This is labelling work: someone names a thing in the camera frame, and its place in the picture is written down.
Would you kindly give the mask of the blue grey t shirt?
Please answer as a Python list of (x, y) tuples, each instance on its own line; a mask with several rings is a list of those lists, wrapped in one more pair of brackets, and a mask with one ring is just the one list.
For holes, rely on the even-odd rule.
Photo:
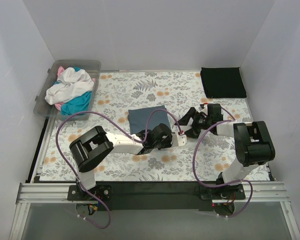
[[(150, 114), (157, 109), (166, 110), (165, 106), (156, 106), (156, 107), (148, 107), (148, 108), (140, 108), (140, 109), (130, 109), (128, 110), (128, 120), (130, 126), (130, 134), (137, 134), (146, 128), (146, 123), (149, 119)], [(165, 124), (170, 128), (170, 123), (168, 120), (168, 115), (164, 111), (155, 112), (148, 124), (148, 130), (152, 130), (154, 127), (159, 124)]]

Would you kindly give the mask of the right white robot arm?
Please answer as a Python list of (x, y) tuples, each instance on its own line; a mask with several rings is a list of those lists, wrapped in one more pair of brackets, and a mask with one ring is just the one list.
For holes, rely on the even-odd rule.
[(264, 121), (240, 122), (234, 116), (225, 120), (224, 107), (217, 103), (203, 103), (201, 111), (190, 108), (177, 121), (177, 125), (190, 125), (185, 131), (189, 138), (198, 140), (200, 144), (207, 133), (233, 138), (236, 157), (230, 166), (221, 172), (215, 185), (199, 181), (199, 192), (202, 197), (234, 198), (242, 194), (242, 182), (254, 169), (275, 158), (275, 148)]

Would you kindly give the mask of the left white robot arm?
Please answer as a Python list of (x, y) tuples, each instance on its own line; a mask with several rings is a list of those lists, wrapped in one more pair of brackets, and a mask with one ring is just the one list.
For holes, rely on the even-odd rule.
[(79, 194), (86, 200), (96, 195), (94, 169), (109, 154), (145, 155), (154, 149), (172, 146), (173, 135), (169, 127), (159, 124), (153, 130), (141, 131), (129, 138), (125, 135), (106, 132), (96, 126), (74, 140), (70, 145), (77, 166)]

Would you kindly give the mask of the floral table mat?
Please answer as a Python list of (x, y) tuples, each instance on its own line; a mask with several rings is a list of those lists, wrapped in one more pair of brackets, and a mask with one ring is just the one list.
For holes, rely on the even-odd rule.
[[(191, 107), (209, 102), (197, 72), (104, 72), (87, 120), (72, 120), (57, 133), (60, 121), (49, 128), (46, 153), (38, 170), (42, 182), (75, 179), (69, 145), (94, 126), (120, 134), (129, 131), (128, 110), (165, 106), (169, 122)], [(201, 144), (189, 139), (182, 147), (154, 150), (147, 155), (110, 154), (94, 169), (97, 181), (214, 181), (235, 159), (234, 141), (207, 134)]]

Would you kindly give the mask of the folded black t shirt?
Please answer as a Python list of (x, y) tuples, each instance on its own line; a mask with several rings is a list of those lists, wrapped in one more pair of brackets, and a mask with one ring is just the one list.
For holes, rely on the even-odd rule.
[(202, 67), (200, 76), (207, 98), (244, 99), (247, 97), (240, 69), (237, 67)]

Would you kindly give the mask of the clear plastic bin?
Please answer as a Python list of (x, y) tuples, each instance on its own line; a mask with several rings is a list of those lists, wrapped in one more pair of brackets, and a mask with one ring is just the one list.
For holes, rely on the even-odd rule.
[(57, 80), (57, 71), (59, 69), (59, 67), (63, 67), (64, 69), (68, 68), (68, 67), (78, 67), (80, 69), (85, 70), (90, 76), (91, 78), (95, 79), (94, 81), (94, 86), (93, 86), (93, 90), (91, 93), (91, 98), (90, 98), (90, 102), (88, 105), (88, 111), (92, 110), (92, 105), (94, 102), (94, 97), (95, 97), (95, 93), (98, 89), (98, 85), (99, 85), (99, 76), (100, 76), (100, 69), (101, 69), (101, 62), (97, 61), (97, 60), (89, 60), (89, 59), (62, 59), (62, 60), (57, 60), (53, 63), (53, 65), (48, 69), (47, 71), (47, 77), (46, 80), (43, 84), (43, 87), (40, 91), (40, 94), (38, 96), (36, 96), (35, 101), (35, 107), (34, 107), (34, 114), (38, 115), (38, 116), (42, 116), (46, 119), (58, 119), (58, 120), (64, 120), (67, 118), (67, 116), (62, 115), (60, 113), (60, 111), (57, 110), (57, 108), (53, 105), (50, 105), (46, 102), (45, 95), (46, 95), (46, 90), (48, 88), (50, 88), (51, 86), (53, 86), (53, 84), (56, 82)]

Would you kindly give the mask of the white t shirt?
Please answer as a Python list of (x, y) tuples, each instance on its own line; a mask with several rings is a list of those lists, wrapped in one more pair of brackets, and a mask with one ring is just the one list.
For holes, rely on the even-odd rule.
[(94, 87), (94, 80), (84, 70), (78, 71), (73, 67), (65, 69), (50, 88), (46, 90), (45, 101), (54, 105), (67, 103), (70, 100), (91, 92)]

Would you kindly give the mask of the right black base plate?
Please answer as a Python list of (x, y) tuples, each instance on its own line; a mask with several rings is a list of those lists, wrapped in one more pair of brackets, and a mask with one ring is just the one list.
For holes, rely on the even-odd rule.
[(244, 200), (246, 198), (243, 185), (227, 185), (218, 188), (209, 188), (202, 185), (198, 185), (194, 188), (195, 194), (197, 194), (202, 200)]

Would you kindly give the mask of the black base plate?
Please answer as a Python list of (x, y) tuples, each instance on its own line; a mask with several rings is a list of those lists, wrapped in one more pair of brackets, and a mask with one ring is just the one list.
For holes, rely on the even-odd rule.
[[(101, 200), (111, 199), (112, 187), (111, 185), (96, 185), (95, 187), (88, 190), (91, 194), (98, 197)], [(71, 185), (68, 189), (67, 195), (68, 201), (87, 201), (95, 200), (87, 192), (85, 192), (78, 184)]]
[(243, 185), (227, 185), (218, 188), (209, 188), (202, 185), (198, 185), (194, 188), (195, 194), (197, 194), (202, 200), (244, 200), (246, 198)]

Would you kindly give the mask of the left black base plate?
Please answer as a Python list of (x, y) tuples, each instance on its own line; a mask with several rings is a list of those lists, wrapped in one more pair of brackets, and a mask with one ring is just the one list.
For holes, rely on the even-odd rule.
[[(95, 187), (88, 190), (91, 194), (98, 197), (101, 200), (111, 199), (112, 187), (111, 185), (96, 185)], [(67, 195), (68, 201), (87, 201), (95, 200), (87, 192), (85, 192), (78, 184), (71, 185), (68, 189)]]

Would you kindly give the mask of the aluminium frame rail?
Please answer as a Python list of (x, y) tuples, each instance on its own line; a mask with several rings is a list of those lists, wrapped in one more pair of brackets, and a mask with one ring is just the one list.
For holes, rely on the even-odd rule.
[[(74, 182), (44, 182), (22, 183), (19, 186), (16, 210), (14, 214), (11, 240), (19, 240), (28, 217), (31, 205), (34, 203), (66, 203), (88, 204), (93, 200), (69, 201), (67, 200), (68, 189)], [(220, 204), (222, 200), (202, 200), (194, 192), (199, 184), (193, 181), (103, 181), (97, 185), (111, 185), (111, 199), (104, 200), (111, 210), (176, 210), (176, 209), (202, 209), (211, 211), (213, 204)], [(243, 200), (231, 199), (231, 204), (237, 203), (279, 203), (283, 211), (284, 220), (294, 240), (300, 240), (300, 231), (294, 218), (290, 198), (285, 186), (277, 181), (254, 181), (242, 183), (246, 198)]]

